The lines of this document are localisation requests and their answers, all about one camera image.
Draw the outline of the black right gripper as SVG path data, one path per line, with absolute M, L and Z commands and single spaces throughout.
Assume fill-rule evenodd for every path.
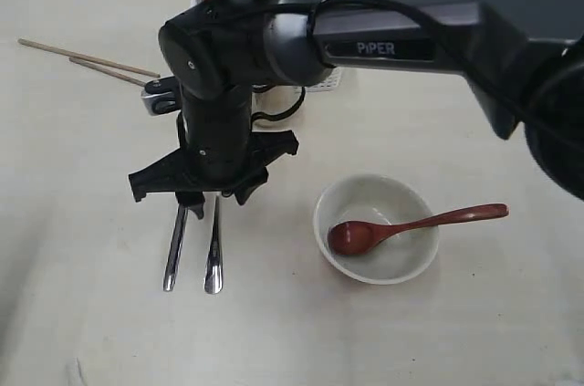
M 179 129 L 179 149 L 128 176 L 135 202 L 149 193 L 219 192 L 245 204 L 268 181 L 267 166 L 283 155 L 297 154 L 292 130 L 212 133 L 193 145 Z

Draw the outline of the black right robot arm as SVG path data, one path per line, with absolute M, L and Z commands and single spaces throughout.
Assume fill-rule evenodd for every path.
M 523 124 L 543 172 L 583 194 L 583 0 L 204 0 L 158 40 L 179 146 L 130 175 L 136 201 L 245 203 L 298 147 L 291 131 L 253 131 L 253 89 L 307 88 L 337 67 L 462 76 L 499 138 Z

